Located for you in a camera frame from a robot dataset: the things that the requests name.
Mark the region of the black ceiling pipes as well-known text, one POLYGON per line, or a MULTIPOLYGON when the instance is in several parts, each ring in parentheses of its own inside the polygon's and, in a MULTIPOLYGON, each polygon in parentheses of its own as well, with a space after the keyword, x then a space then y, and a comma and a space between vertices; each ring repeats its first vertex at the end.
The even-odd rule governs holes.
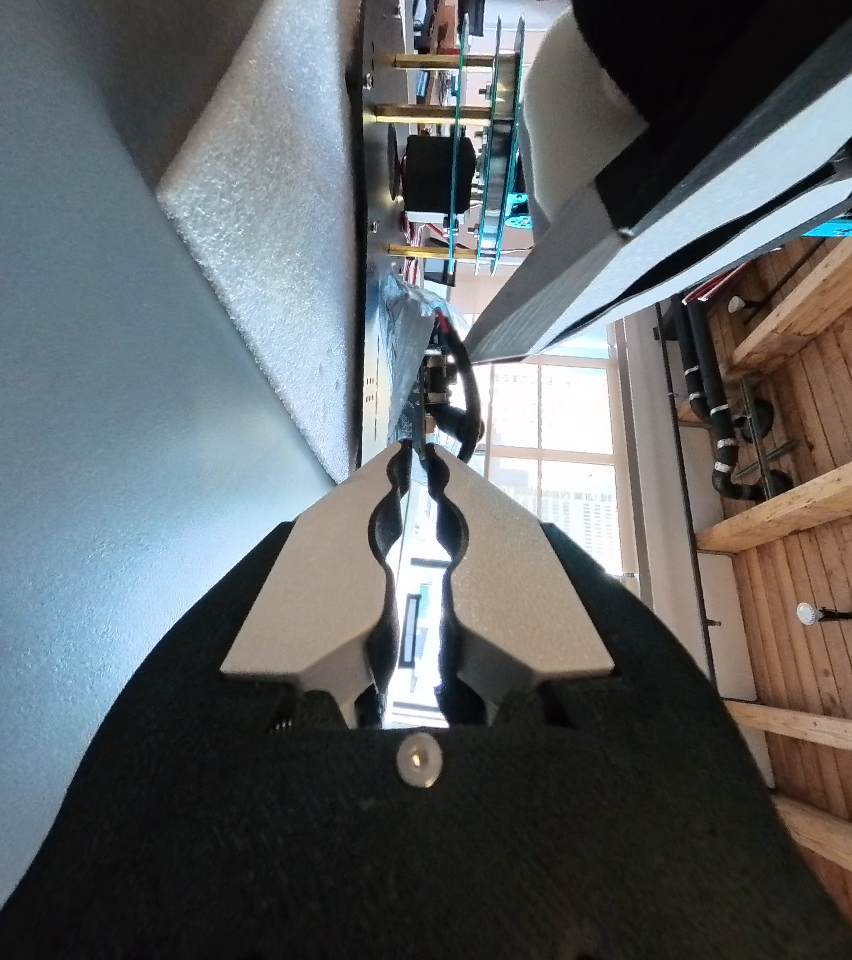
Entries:
POLYGON ((711 479, 716 493, 728 500, 762 503, 790 491, 794 487, 792 477, 779 469, 769 473, 768 481, 756 484, 744 484, 733 479, 740 456, 737 429, 744 427, 744 438, 754 442, 758 437, 767 436, 770 425, 760 423, 754 426, 747 415, 733 417, 702 304, 697 301, 684 304, 680 296, 675 296, 671 313, 689 391, 689 403, 697 418, 709 426, 715 442, 711 479))

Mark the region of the black metal base plate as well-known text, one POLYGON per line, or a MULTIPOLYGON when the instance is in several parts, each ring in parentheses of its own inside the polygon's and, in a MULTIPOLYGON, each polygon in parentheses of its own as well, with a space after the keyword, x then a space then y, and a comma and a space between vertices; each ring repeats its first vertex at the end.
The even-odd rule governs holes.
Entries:
POLYGON ((403 49, 401 2, 361 5, 359 65, 358 192, 362 362, 360 372, 360 450, 364 465, 390 442, 392 428, 394 323, 387 301, 394 261, 388 247, 397 236, 398 206, 391 191, 388 126, 374 118, 374 107, 403 96, 398 74, 388 62, 403 49))

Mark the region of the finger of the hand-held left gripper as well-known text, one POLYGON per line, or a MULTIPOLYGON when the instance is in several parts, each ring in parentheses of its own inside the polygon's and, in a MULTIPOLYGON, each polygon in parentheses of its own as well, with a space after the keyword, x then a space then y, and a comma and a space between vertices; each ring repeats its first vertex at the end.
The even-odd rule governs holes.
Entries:
POLYGON ((852 38, 830 38, 723 138, 649 130, 580 189, 467 337, 539 354, 696 286, 852 208, 852 38))

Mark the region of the white foam sheet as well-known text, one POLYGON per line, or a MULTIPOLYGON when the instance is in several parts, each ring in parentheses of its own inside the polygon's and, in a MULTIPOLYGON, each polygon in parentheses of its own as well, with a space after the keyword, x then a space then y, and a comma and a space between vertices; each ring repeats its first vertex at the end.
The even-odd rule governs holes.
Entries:
POLYGON ((157 199, 330 477, 351 471, 357 294, 346 88, 360 2, 264 2, 157 199))

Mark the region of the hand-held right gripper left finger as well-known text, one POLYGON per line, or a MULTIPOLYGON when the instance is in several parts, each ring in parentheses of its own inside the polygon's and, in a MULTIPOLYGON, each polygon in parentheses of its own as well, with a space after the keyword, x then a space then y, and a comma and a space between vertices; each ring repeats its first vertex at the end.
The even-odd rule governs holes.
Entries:
POLYGON ((395 442, 300 513, 220 666, 230 680, 329 694, 378 726, 399 627, 386 556, 401 537, 411 444, 395 442))

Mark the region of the large office windows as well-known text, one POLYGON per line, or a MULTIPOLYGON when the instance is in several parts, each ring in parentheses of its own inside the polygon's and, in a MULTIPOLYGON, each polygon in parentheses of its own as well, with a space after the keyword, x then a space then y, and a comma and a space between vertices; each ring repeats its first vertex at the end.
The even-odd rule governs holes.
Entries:
MULTIPOLYGON (((639 574, 618 367, 607 344, 549 350, 544 358, 475 368, 485 432, 470 467, 552 523, 634 594, 639 574)), ((416 462, 404 501, 404 539, 392 559, 402 618, 400 666, 389 709, 399 716, 439 710, 442 581, 449 556, 436 534, 436 504, 416 462)))

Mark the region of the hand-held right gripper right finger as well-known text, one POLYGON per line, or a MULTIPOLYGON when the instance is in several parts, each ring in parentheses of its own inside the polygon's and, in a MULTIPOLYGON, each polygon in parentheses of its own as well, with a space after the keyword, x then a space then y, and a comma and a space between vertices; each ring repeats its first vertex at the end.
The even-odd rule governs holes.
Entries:
POLYGON ((485 725, 512 693, 612 676, 615 664, 541 523, 441 446, 427 446, 442 581, 438 706, 485 725))

